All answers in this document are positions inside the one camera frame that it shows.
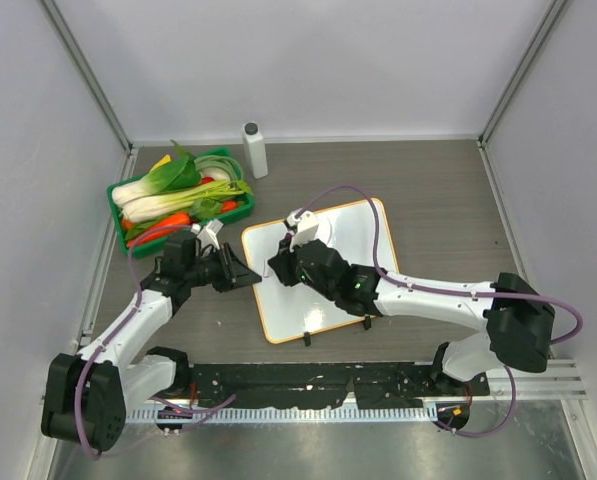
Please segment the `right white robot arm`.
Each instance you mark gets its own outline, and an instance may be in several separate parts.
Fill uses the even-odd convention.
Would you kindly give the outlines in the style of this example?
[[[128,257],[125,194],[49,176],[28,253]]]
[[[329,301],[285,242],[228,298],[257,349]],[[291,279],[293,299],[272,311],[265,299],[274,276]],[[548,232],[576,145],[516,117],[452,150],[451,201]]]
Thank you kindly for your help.
[[[417,279],[349,263],[320,240],[297,247],[282,240],[267,265],[283,286],[303,284],[355,317],[413,316],[472,329],[438,347],[429,380],[440,394],[497,367],[547,368],[555,312],[516,274],[472,284]]]

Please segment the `orange framed whiteboard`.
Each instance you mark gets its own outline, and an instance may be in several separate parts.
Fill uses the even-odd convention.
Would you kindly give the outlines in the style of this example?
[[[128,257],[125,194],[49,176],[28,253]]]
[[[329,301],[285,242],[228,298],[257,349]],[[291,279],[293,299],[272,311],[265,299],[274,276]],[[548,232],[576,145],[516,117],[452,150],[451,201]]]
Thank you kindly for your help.
[[[399,269],[397,256],[382,201],[373,198],[351,202],[316,212],[319,220],[317,238],[336,249],[342,257],[360,265],[373,264],[374,216],[379,217],[379,264],[388,269]],[[287,233],[281,220],[248,227],[241,236],[248,267],[262,277],[253,287],[264,336],[272,344],[281,344],[358,323],[311,288],[298,284],[283,286],[278,278],[263,277],[263,265],[273,257],[279,241]]]

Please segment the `white marker purple cap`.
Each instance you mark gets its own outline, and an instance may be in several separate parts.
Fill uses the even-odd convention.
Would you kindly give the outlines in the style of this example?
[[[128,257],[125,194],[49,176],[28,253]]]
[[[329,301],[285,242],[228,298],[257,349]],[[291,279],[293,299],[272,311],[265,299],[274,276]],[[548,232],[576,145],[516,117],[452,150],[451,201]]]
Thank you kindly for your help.
[[[292,240],[292,234],[286,233],[284,235],[284,237],[279,241],[277,252],[274,255],[274,257],[278,256],[279,254],[285,254],[285,253],[289,252],[291,240]],[[269,264],[269,260],[266,260],[263,265],[263,277],[270,278],[272,276],[275,276],[275,270]]]

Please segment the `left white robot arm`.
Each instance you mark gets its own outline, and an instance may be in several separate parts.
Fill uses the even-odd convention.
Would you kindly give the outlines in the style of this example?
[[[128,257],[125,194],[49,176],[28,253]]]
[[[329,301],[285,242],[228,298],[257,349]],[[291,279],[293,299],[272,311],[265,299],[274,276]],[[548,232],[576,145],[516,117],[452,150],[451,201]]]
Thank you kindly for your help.
[[[41,417],[48,438],[80,444],[97,457],[121,436],[128,414],[148,399],[183,397],[192,386],[186,353],[154,347],[134,359],[168,323],[193,289],[219,293],[249,287],[261,276],[215,235],[182,230],[170,235],[154,269],[124,311],[89,345],[50,363]]]

